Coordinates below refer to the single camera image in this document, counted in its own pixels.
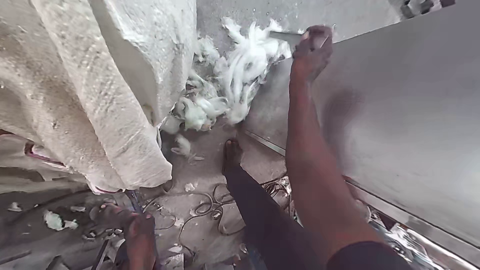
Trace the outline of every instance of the dark pants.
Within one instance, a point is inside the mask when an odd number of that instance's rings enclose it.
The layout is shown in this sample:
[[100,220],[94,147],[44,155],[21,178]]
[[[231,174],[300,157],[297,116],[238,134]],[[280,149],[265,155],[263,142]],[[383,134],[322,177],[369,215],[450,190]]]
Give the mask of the dark pants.
[[305,229],[240,165],[227,169],[225,178],[246,224],[247,244],[257,248],[268,270],[323,269]]

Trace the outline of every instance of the bare foot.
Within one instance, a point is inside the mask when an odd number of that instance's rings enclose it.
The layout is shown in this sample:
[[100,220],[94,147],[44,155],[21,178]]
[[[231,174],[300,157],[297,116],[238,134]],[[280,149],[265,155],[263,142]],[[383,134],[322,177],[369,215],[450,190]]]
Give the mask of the bare foot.
[[229,139],[225,142],[223,147],[223,175],[225,175],[228,169],[240,165],[242,154],[243,150],[240,148],[240,144],[236,139]]

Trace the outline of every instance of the forearm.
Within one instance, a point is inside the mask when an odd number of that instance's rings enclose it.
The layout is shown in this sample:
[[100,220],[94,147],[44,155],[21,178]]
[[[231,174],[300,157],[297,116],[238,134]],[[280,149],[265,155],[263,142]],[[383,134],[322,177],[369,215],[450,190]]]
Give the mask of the forearm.
[[379,241],[358,213],[329,151],[305,80],[290,82],[286,160],[295,206],[324,262],[348,244]]

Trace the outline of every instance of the insulation scrap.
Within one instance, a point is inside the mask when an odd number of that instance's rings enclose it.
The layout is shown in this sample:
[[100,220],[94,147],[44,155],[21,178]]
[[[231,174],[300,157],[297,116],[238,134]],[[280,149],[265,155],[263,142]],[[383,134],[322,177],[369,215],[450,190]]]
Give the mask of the insulation scrap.
[[[240,34],[241,27],[228,17],[223,18],[223,27],[235,43],[234,50],[225,56],[220,57],[210,37],[197,42],[196,58],[213,66],[214,76],[203,79],[195,71],[190,72],[187,85],[191,89],[187,89],[172,110],[173,115],[185,121],[185,129],[210,130],[221,115],[232,125],[244,120],[258,88],[265,82],[269,66],[291,57],[286,41],[268,35],[272,30],[282,30],[274,20],[265,29],[252,23],[246,36]],[[178,132],[178,119],[166,119],[161,129]]]
[[59,214],[56,214],[52,211],[45,211],[43,214],[43,220],[45,220],[47,227],[55,231],[61,231],[66,228],[76,229],[78,227],[78,224],[75,222],[76,220],[64,222]]
[[195,184],[188,183],[185,185],[185,191],[186,192],[194,191],[197,186],[198,186],[198,183],[195,183]]
[[177,218],[177,220],[175,221],[175,223],[173,224],[173,226],[175,227],[181,227],[185,224],[185,221],[181,218]]
[[182,246],[177,245],[177,246],[173,246],[173,247],[169,248],[168,251],[175,252],[175,253],[180,253],[182,249],[183,249]]
[[213,65],[218,58],[220,58],[220,54],[213,44],[212,38],[209,36],[198,39],[197,47],[195,55],[199,62],[206,62],[207,64]]
[[22,212],[22,208],[18,206],[17,202],[12,202],[12,204],[10,204],[7,210],[13,212]]
[[85,206],[70,206],[70,211],[72,212],[85,212]]
[[177,155],[183,155],[187,158],[188,162],[192,162],[194,160],[204,160],[202,157],[198,157],[195,153],[192,152],[192,145],[191,143],[181,134],[177,134],[175,137],[175,141],[178,143],[178,147],[172,148],[172,152]]

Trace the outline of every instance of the metal edge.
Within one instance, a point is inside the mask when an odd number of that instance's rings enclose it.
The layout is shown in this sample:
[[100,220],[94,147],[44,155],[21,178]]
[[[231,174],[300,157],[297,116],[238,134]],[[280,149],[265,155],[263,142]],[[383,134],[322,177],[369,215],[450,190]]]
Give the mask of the metal edge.
[[403,209],[381,199],[380,197],[350,183],[347,184],[355,190],[358,199],[381,211],[397,222],[411,228],[420,235],[435,242],[446,251],[458,256],[459,260],[465,260],[476,268],[480,268],[480,248],[474,246],[465,240],[462,240],[443,229],[412,215]]
[[248,130],[245,130],[244,131],[246,135],[248,135],[249,137],[255,139],[256,141],[258,141],[259,143],[263,144],[264,146],[272,149],[273,151],[277,152],[278,154],[282,155],[282,156],[285,156],[285,149],[281,148],[280,146],[276,145],[276,144],[273,144],[265,139],[263,139],[262,137],[258,136],[258,135],[255,135],[253,134],[252,132],[248,131]]

